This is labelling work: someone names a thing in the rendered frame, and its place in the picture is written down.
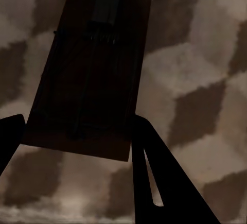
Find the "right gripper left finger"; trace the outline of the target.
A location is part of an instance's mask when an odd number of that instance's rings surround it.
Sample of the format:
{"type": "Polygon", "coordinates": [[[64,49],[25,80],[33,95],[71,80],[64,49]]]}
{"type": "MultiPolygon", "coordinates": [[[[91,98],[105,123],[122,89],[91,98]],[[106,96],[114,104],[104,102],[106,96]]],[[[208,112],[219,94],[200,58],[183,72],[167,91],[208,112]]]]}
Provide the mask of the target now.
{"type": "Polygon", "coordinates": [[[22,114],[0,119],[0,175],[20,145],[25,127],[22,114]]]}

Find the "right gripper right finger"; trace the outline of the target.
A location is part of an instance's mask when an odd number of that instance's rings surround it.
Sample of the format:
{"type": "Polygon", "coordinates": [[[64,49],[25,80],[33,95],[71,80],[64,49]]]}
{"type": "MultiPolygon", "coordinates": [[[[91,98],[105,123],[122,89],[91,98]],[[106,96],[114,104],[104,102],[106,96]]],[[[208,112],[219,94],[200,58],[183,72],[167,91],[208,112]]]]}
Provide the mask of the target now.
{"type": "Polygon", "coordinates": [[[221,224],[144,117],[131,114],[135,224],[221,224]],[[164,206],[153,203],[144,150],[164,206]]]}

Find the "mousetrap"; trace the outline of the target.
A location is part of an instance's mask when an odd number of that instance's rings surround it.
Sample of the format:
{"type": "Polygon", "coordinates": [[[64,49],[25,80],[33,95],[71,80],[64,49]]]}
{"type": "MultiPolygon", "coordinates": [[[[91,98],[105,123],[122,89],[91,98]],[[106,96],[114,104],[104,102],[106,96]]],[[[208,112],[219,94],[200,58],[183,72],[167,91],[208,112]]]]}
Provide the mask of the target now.
{"type": "Polygon", "coordinates": [[[20,144],[128,162],[151,0],[66,0],[20,144]]]}

